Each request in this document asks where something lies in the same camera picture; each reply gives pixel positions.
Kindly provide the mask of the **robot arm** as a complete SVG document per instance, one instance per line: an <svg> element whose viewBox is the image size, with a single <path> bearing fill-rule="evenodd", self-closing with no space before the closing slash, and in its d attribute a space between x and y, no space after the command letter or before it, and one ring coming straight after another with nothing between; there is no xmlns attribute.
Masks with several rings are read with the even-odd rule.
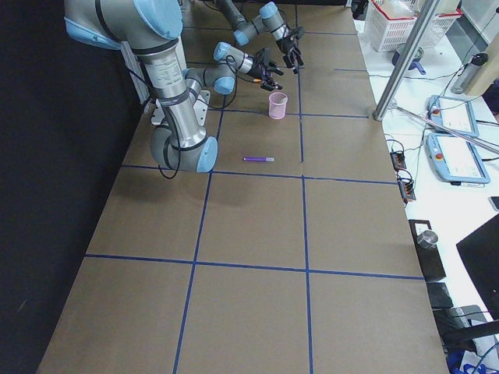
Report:
<svg viewBox="0 0 499 374"><path fill-rule="evenodd" d="M66 1L64 6L73 40L111 50L126 42L143 64L165 115L150 140L161 168L204 173L214 167L218 142L207 135L194 108L204 87L229 95L238 72L258 79L265 90L280 87L273 75L281 70L266 48L248 55L221 42L214 51L218 66L183 69L176 51L183 28L177 1Z"/></svg>
<svg viewBox="0 0 499 374"><path fill-rule="evenodd" d="M221 13L229 22L236 42L235 46L218 43L214 50L215 61L227 62L238 71L261 81L273 72L281 76L283 72L271 59L268 48L261 48L253 55L240 49L256 37L268 33L274 38L287 69L296 74L303 66L298 40L303 36L304 29L301 26L290 27L274 2L262 5L253 19L247 19L232 1L214 1L210 9Z"/></svg>

